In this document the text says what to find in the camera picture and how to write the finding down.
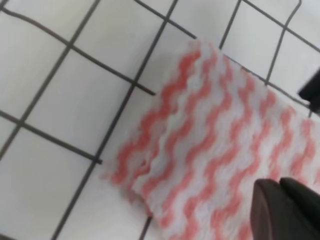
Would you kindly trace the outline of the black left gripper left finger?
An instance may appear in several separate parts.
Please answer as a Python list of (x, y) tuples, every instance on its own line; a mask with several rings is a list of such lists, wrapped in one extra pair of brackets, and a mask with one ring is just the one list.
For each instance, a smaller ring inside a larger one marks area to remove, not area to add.
[(318, 240), (320, 220), (309, 220), (280, 182), (258, 179), (253, 186), (250, 226), (254, 240)]

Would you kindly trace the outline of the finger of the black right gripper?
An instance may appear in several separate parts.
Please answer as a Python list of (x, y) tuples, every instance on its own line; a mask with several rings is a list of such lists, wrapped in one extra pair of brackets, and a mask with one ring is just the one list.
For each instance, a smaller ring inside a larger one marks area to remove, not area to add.
[(300, 89), (298, 95), (309, 102), (310, 110), (320, 109), (320, 73), (316, 72), (313, 77)]

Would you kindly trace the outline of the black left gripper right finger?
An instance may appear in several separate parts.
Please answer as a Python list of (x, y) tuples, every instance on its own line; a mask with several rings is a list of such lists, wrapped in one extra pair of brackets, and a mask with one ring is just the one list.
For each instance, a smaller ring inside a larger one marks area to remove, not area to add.
[(290, 177), (281, 178), (279, 183), (309, 220), (320, 219), (320, 195), (317, 192)]

